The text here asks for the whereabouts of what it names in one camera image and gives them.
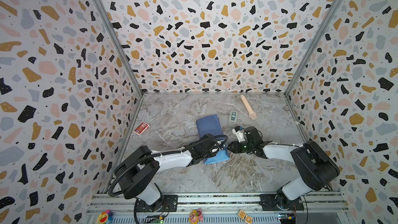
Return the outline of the blue wrapping paper sheet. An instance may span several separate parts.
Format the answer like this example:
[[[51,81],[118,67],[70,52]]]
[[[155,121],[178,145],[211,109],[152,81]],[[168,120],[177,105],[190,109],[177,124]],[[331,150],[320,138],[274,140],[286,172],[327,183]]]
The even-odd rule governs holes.
[[[206,148],[211,148],[204,159],[205,165],[228,161],[230,156],[227,151],[227,141],[217,115],[203,117],[196,121],[196,126],[201,139],[212,138],[207,142]]]

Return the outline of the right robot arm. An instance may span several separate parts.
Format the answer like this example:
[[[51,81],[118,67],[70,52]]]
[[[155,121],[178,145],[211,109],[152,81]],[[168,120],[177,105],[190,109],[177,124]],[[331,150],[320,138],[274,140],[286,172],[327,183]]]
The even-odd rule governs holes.
[[[337,178],[340,169],[325,151],[314,141],[301,145],[273,143],[263,141],[262,133],[255,127],[232,129],[237,141],[228,145],[232,153],[247,153],[263,159],[279,159],[295,164],[300,176],[288,182],[276,192],[271,202],[280,209],[287,209],[301,196],[322,188]]]

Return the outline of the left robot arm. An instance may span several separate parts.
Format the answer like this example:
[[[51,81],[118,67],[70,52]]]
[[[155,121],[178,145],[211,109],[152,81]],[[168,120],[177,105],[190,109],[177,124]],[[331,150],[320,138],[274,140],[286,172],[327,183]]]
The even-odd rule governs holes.
[[[159,187],[151,182],[156,174],[213,158],[225,148],[227,141],[226,135],[206,134],[175,150],[153,151],[148,146],[141,146],[116,167],[115,179],[107,193],[110,197],[123,195],[126,200],[135,198],[137,204],[143,202],[150,212],[155,212],[166,202]]]

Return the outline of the white tape dispenser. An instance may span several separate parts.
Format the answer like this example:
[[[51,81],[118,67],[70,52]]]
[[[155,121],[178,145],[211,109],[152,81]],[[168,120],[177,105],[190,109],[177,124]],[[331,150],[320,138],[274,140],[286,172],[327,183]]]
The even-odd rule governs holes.
[[[228,127],[235,128],[237,126],[237,111],[232,110],[228,119]]]

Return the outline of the red playing card deck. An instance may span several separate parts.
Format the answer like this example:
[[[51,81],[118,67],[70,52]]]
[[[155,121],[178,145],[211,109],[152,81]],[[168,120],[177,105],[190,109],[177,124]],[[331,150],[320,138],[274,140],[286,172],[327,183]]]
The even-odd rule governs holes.
[[[144,134],[148,129],[150,128],[150,125],[144,121],[142,121],[134,130],[133,133],[141,136]]]

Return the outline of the pink yellow sticker toy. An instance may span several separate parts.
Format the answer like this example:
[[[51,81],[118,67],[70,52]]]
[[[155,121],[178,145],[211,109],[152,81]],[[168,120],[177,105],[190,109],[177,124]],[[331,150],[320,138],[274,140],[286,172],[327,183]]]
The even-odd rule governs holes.
[[[202,210],[200,208],[194,209],[189,215],[189,222],[191,224],[198,224],[204,220]]]

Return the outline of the orange square sticker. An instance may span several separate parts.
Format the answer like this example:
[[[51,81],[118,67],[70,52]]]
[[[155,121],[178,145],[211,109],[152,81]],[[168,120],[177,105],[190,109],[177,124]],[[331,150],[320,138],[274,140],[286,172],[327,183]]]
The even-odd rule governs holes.
[[[237,215],[246,224],[252,224],[253,218],[251,216],[247,215],[242,209],[237,213]]]

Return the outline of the colourful round sticker toy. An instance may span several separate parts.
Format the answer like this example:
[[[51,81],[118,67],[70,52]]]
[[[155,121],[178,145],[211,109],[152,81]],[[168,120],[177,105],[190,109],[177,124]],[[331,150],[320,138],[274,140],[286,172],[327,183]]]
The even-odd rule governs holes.
[[[110,224],[113,220],[113,213],[111,210],[106,210],[99,214],[96,223],[97,224]]]

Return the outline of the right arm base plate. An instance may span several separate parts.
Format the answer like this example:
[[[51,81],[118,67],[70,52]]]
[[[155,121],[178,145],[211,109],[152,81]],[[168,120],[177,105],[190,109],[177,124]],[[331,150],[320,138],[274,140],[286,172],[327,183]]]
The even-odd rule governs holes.
[[[260,205],[263,211],[303,211],[305,207],[301,198],[289,200],[282,194],[261,194]]]

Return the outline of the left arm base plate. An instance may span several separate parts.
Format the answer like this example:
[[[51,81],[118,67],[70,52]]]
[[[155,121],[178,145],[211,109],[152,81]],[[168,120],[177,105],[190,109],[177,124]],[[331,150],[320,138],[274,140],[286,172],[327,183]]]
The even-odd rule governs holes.
[[[157,212],[176,212],[178,196],[166,194],[161,196],[154,204],[148,205],[143,200],[137,200],[137,206],[134,207],[137,213],[157,213]]]

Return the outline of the aluminium mounting rail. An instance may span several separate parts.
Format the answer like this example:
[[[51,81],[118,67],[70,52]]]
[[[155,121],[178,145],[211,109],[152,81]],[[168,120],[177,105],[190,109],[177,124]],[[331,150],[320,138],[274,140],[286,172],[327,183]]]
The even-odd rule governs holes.
[[[200,224],[243,224],[237,213],[242,209],[253,218],[253,224],[353,224],[355,221],[346,202],[337,191],[310,192],[300,197],[303,211],[263,211],[260,195],[269,192],[171,193],[178,196],[176,212],[137,213],[136,200],[95,195],[83,218],[84,224],[96,224],[102,212],[111,210],[112,224],[188,224],[189,215],[200,208]]]

